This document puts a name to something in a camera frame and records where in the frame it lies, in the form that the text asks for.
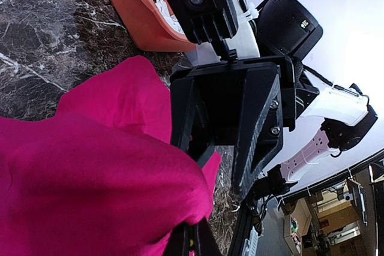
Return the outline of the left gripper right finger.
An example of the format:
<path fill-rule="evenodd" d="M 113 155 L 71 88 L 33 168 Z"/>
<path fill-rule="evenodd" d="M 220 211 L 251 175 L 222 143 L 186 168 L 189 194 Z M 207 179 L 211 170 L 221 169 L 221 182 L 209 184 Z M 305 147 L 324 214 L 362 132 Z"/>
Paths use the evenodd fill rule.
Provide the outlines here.
<path fill-rule="evenodd" d="M 193 228 L 194 253 L 198 256 L 222 256 L 206 218 Z"/>

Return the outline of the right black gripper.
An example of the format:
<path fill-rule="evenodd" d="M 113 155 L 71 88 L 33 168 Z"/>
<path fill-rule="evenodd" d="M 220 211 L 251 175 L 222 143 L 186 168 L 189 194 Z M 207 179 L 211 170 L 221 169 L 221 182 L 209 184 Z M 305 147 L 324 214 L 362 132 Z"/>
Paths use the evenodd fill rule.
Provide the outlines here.
<path fill-rule="evenodd" d="M 199 167 L 214 145 L 235 145 L 232 188 L 244 199 L 259 174 L 253 167 L 257 144 L 281 144 L 281 132 L 293 131 L 297 118 L 295 61 L 266 56 L 200 65 L 170 77 L 171 145 Z"/>

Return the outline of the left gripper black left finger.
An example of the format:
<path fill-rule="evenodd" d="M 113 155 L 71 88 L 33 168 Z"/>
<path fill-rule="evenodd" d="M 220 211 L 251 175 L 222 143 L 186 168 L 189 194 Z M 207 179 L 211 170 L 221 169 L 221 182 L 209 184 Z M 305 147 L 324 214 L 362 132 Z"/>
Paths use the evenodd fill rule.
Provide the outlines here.
<path fill-rule="evenodd" d="M 188 256 L 190 252 L 189 225 L 181 223 L 169 237 L 163 256 Z"/>

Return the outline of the red t-shirt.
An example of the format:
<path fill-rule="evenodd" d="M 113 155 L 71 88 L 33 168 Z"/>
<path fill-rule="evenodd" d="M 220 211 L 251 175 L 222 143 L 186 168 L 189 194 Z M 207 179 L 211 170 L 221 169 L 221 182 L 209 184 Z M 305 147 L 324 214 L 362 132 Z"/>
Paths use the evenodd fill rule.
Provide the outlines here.
<path fill-rule="evenodd" d="M 208 219 L 218 154 L 170 144 L 170 92 L 142 56 L 64 94 L 43 121 L 1 119 L 2 255 L 161 255 Z"/>

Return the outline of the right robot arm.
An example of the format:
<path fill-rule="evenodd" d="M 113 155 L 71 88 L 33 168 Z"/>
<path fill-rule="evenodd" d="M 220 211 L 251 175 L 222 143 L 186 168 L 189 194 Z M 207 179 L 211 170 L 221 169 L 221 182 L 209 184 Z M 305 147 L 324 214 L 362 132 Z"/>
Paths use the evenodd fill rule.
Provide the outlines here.
<path fill-rule="evenodd" d="M 297 0 L 265 0 L 250 20 L 256 55 L 226 40 L 239 31 L 232 0 L 171 0 L 186 34 L 209 42 L 217 64 L 171 78 L 171 143 L 204 166 L 214 148 L 234 148 L 232 187 L 252 203 L 283 195 L 323 157 L 356 146 L 377 121 L 357 85 L 333 85 L 302 63 L 322 28 Z"/>

